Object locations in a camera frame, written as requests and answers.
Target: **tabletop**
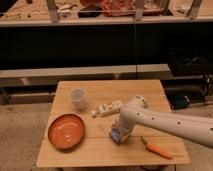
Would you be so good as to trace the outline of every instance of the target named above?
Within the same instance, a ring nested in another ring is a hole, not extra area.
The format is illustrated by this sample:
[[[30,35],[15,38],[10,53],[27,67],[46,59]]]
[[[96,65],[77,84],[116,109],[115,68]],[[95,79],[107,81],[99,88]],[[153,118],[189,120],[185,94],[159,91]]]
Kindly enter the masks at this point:
[[[86,90],[87,107],[76,111],[69,100],[74,88]],[[115,144],[109,136],[112,123],[118,114],[107,117],[91,116],[100,104],[122,100],[124,103],[134,95],[143,95],[148,108],[160,112],[171,112],[163,87],[159,80],[111,80],[111,81],[61,81],[58,84],[49,120],[37,158],[37,167],[98,167],[170,165],[190,162],[181,138],[145,126],[135,126],[132,135],[123,143]],[[54,148],[47,137],[49,125],[62,114],[73,113],[85,123],[85,136],[81,144],[68,153]],[[165,159],[146,150],[140,140],[143,136],[162,149],[174,153],[172,160]]]

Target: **orange carrot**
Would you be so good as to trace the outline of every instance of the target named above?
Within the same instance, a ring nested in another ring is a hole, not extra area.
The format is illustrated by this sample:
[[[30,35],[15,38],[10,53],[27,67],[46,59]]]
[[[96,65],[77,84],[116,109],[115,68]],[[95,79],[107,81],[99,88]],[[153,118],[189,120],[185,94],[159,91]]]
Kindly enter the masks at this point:
[[[165,157],[167,159],[172,159],[174,158],[174,155],[170,152],[167,152],[167,151],[164,151],[162,150],[160,147],[158,147],[157,145],[153,144],[153,143],[149,143],[147,142],[146,140],[144,140],[142,137],[141,137],[141,141],[144,143],[145,147],[147,150],[155,153],[155,154],[158,154],[162,157]]]

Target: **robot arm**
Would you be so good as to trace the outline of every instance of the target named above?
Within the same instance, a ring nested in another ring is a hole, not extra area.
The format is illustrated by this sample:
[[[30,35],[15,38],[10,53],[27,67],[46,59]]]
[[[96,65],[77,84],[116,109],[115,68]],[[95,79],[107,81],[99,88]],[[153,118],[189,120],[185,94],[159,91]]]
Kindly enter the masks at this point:
[[[124,141],[134,125],[145,125],[213,148],[213,119],[147,110],[142,96],[135,96],[120,109],[119,121],[110,135],[116,143]]]

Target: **white cup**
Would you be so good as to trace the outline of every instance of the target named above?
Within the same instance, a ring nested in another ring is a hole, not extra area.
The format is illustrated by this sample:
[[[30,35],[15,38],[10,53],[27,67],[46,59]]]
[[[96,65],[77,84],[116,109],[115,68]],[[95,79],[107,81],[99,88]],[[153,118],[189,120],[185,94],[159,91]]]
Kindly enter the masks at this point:
[[[77,110],[83,110],[86,107],[86,92],[82,88],[73,89],[70,92],[70,98]]]

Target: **bowl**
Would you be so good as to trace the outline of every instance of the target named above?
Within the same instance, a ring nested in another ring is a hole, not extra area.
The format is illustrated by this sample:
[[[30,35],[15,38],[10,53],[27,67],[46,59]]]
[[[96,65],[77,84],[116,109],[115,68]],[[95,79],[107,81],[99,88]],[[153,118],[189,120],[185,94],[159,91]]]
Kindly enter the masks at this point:
[[[48,129],[48,139],[57,149],[70,149],[84,137],[83,120],[75,114],[64,114],[56,118]]]

